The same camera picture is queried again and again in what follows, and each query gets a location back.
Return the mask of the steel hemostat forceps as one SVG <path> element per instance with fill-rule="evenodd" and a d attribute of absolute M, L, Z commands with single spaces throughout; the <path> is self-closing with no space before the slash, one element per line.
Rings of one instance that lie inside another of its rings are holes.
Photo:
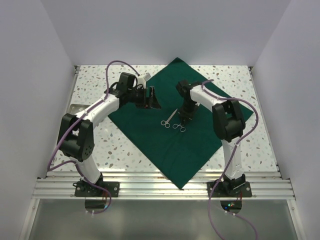
<path fill-rule="evenodd" d="M 186 131 L 186 128 L 183 125 L 181 125 L 180 123 L 173 124 L 172 128 L 179 129 L 179 131 L 182 133 Z"/>

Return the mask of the steel surgical scissors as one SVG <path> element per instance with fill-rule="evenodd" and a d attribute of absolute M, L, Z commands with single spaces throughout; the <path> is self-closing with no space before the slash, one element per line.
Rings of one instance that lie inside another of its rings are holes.
<path fill-rule="evenodd" d="M 170 126 L 171 126 L 171 124 L 170 124 L 170 121 L 171 121 L 171 119 L 173 118 L 173 116 L 176 114 L 176 112 L 178 111 L 178 109 L 175 109 L 172 113 L 171 113 L 171 115 L 166 119 L 166 120 L 162 120 L 161 122 L 160 122 L 160 124 L 162 125 L 162 126 L 164 126 L 165 128 L 170 128 Z"/>

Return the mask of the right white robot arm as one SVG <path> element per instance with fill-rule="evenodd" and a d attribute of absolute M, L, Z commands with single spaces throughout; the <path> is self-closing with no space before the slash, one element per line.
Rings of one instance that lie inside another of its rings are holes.
<path fill-rule="evenodd" d="M 205 107 L 212 113 L 213 130 L 221 140 L 225 163 L 223 180 L 217 182 L 214 191 L 223 192 L 231 197 L 235 196 L 246 183 L 241 146 L 238 143 L 243 136 L 246 123 L 239 101 L 214 96 L 213 92 L 200 82 L 188 83 L 187 80 L 182 80 L 175 88 L 183 98 L 182 107 L 178 110 L 180 127 L 193 119 L 199 106 Z"/>

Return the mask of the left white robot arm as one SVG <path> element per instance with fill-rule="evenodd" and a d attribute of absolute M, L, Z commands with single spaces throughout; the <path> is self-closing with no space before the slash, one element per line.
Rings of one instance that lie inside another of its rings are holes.
<path fill-rule="evenodd" d="M 161 109 L 155 88 L 147 86 L 150 79 L 149 73 L 136 76 L 122 72 L 119 80 L 96 102 L 76 114 L 67 113 L 62 117 L 58 149 L 75 163 L 81 178 L 87 182 L 87 192 L 92 196 L 99 196 L 104 190 L 104 184 L 99 181 L 102 174 L 92 157 L 95 147 L 94 129 L 111 113 L 128 103 L 139 109 Z"/>

